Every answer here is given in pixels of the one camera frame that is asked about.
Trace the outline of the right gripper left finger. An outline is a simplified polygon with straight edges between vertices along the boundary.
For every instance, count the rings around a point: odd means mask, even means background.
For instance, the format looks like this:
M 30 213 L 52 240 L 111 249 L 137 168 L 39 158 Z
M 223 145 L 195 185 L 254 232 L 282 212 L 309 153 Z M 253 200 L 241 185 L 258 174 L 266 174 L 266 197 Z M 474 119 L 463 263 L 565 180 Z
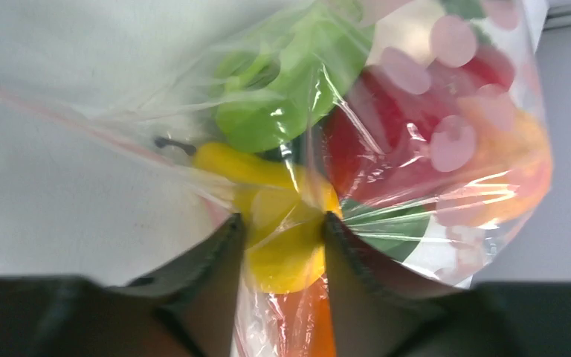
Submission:
M 244 243 L 235 213 L 125 286 L 0 277 L 0 356 L 228 356 Z

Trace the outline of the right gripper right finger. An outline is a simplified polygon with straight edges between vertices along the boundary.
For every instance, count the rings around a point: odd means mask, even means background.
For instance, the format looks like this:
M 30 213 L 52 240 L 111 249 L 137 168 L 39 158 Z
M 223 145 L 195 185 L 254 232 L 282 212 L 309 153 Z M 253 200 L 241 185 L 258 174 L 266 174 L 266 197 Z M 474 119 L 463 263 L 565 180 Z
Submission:
M 571 356 L 571 282 L 457 289 L 368 247 L 325 215 L 339 356 Z

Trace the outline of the fake yellow pepper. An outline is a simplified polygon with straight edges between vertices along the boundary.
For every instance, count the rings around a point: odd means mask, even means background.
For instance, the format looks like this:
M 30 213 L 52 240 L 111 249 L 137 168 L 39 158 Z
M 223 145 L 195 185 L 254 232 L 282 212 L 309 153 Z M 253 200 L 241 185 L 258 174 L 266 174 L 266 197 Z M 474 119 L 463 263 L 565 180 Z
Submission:
M 342 214 L 334 187 L 321 174 L 219 142 L 201 145 L 193 165 L 233 183 L 233 207 L 248 234 L 248 268 L 260 291 L 298 292 L 320 278 L 325 272 L 321 223 L 326 212 Z

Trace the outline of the clear zip top bag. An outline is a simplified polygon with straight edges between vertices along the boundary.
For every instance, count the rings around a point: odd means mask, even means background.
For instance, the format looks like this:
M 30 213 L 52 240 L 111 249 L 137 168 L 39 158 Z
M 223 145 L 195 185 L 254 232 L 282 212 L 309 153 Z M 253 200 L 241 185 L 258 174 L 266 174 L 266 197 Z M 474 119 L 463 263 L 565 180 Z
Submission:
M 336 354 L 326 214 L 400 266 L 421 243 L 471 253 L 451 284 L 548 191 L 549 139 L 500 39 L 524 35 L 519 1 L 297 1 L 240 30 L 225 27 L 229 1 L 204 5 L 193 21 L 219 36 L 186 33 L 196 54 L 87 110 L 49 78 L 84 51 L 57 29 L 83 3 L 0 1 L 0 97 L 170 167 L 240 215 L 242 301 L 258 320 L 236 322 L 241 356 Z

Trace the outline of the fake peach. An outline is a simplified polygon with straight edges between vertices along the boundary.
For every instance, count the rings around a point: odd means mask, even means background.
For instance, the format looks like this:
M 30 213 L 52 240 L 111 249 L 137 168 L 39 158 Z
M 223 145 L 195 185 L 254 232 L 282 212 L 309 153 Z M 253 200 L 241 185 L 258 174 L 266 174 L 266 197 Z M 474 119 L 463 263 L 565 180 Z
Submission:
M 534 209 L 552 180 L 546 127 L 504 95 L 462 97 L 457 103 L 477 133 L 477 146 L 441 193 L 435 211 L 438 223 L 498 225 Z

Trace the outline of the fake orange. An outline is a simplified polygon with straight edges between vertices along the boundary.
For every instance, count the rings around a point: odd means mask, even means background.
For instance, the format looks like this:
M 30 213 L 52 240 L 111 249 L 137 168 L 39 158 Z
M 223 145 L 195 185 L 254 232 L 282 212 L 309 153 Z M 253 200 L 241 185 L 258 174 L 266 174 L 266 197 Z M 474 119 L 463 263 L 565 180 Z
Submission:
M 336 356 L 326 276 L 308 288 L 269 294 L 268 335 L 278 356 Z

